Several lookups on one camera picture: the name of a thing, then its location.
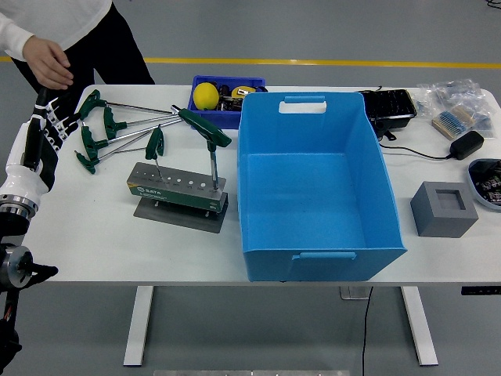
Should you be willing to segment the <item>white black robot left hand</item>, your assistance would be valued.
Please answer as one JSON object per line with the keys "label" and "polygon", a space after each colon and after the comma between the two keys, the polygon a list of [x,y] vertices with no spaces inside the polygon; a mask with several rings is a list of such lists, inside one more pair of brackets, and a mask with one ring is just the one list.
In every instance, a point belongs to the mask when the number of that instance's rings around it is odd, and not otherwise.
{"label": "white black robot left hand", "polygon": [[1,187],[3,201],[21,197],[39,204],[41,196],[53,188],[59,151],[81,118],[74,100],[70,93],[54,97],[48,89],[39,91],[33,112],[21,125],[9,153]]}

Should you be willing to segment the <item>person's right hand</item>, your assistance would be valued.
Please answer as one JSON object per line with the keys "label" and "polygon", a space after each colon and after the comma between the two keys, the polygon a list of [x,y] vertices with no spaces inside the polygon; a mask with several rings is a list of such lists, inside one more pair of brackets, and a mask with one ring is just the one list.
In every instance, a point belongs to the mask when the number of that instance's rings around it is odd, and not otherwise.
{"label": "person's right hand", "polygon": [[23,58],[38,83],[48,89],[64,90],[74,83],[67,55],[53,41],[29,37],[23,46]]}

